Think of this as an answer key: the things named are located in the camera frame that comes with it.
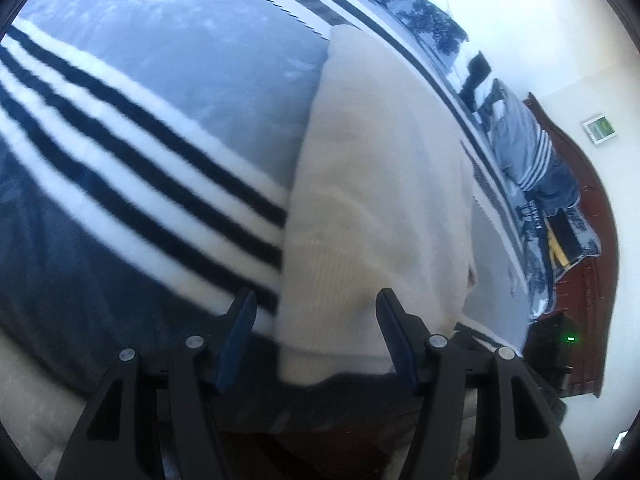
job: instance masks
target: pillow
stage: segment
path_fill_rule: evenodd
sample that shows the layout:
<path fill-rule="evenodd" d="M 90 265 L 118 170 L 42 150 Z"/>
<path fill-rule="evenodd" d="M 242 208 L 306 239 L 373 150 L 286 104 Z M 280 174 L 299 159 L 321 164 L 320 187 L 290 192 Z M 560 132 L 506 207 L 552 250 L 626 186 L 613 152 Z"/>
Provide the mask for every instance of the pillow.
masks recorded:
<path fill-rule="evenodd" d="M 332 29 L 285 231 L 275 323 L 282 379 L 387 373 L 374 308 L 383 286 L 430 331 L 451 333 L 476 280 L 462 135 L 384 43 Z"/>
<path fill-rule="evenodd" d="M 600 256 L 600 239 L 578 206 L 546 218 L 549 251 L 557 282 L 588 256 Z"/>
<path fill-rule="evenodd" d="M 528 200 L 536 200 L 547 216 L 578 203 L 580 189 L 571 169 L 532 111 L 503 81 L 494 80 L 478 114 L 488 125 L 489 144 L 501 170 Z"/>

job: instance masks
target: bed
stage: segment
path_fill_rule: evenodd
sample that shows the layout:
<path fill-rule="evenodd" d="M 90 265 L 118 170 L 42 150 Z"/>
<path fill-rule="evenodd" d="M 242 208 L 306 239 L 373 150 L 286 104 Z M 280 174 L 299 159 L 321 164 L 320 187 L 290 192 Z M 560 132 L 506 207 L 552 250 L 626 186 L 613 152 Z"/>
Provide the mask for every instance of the bed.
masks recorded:
<path fill-rule="evenodd" d="M 572 370 L 562 394 L 599 397 L 618 286 L 619 249 L 613 211 L 595 168 L 580 147 L 551 120 L 533 94 L 525 102 L 572 168 L 582 190 L 580 209 L 602 242 L 598 258 L 585 258 L 557 282 L 556 304 L 557 313 L 566 313 L 577 324 L 581 338 L 568 356 Z"/>
<path fill-rule="evenodd" d="M 122 348 L 170 348 L 193 333 L 215 333 L 216 316 L 240 283 L 256 291 L 260 311 L 238 380 L 216 400 L 223 432 L 374 433 L 391 422 L 395 436 L 410 431 L 419 405 L 393 374 L 340 374 L 301 388 L 276 373 L 271 326 L 288 197 L 330 29 L 344 24 L 385 41 L 437 92 L 464 133 L 474 172 L 477 283 L 456 330 L 490 348 L 520 352 L 532 319 L 552 308 L 552 286 L 544 278 L 531 285 L 543 267 L 536 264 L 536 274 L 530 263 L 544 251 L 530 256 L 525 193 L 505 173 L 487 126 L 492 113 L 482 108 L 495 87 L 490 67 L 464 31 L 426 0 L 29 0 L 0 59 L 1 221 L 10 233 L 0 256 L 0 419 L 43 478 L 55 472 L 82 397 Z M 175 38 L 184 34 L 192 36 L 177 54 Z M 25 101 L 16 97 L 20 88 L 30 92 Z M 491 110 L 504 99 L 496 95 Z M 59 116 L 73 126 L 60 123 L 66 155 L 38 129 Z M 95 137 L 95 117 L 129 137 Z M 103 164 L 113 154 L 125 163 L 100 180 L 89 152 Z M 212 161 L 217 173 L 207 169 Z M 196 172 L 195 188 L 185 192 L 184 181 L 175 185 L 182 178 L 176 164 L 191 173 L 197 168 L 217 187 Z M 145 202 L 154 189 L 130 176 L 131 168 L 164 197 Z M 209 186 L 216 206 L 244 232 L 204 210 L 193 198 L 204 189 L 198 186 Z M 234 247 L 225 240 L 217 246 L 230 255 L 226 267 L 212 266 L 185 244 L 191 234 L 176 226 L 186 217 L 167 196 L 233 241 Z M 239 280 L 241 267 L 249 276 Z M 32 393 L 21 397 L 23 390 Z"/>

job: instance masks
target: wooden headboard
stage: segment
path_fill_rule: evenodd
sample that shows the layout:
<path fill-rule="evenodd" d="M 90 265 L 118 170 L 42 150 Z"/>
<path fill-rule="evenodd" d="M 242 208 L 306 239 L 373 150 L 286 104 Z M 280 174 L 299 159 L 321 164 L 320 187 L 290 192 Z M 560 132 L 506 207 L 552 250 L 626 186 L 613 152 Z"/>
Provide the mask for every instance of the wooden headboard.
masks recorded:
<path fill-rule="evenodd" d="M 593 164 L 580 147 L 549 118 L 532 94 L 525 104 L 548 131 L 556 151 L 580 183 L 580 209 L 602 243 L 602 256 L 585 258 L 558 283 L 556 309 L 570 316 L 579 330 L 578 344 L 572 348 L 570 359 L 574 370 L 565 395 L 595 394 L 598 397 L 618 286 L 618 235 L 613 211 Z"/>

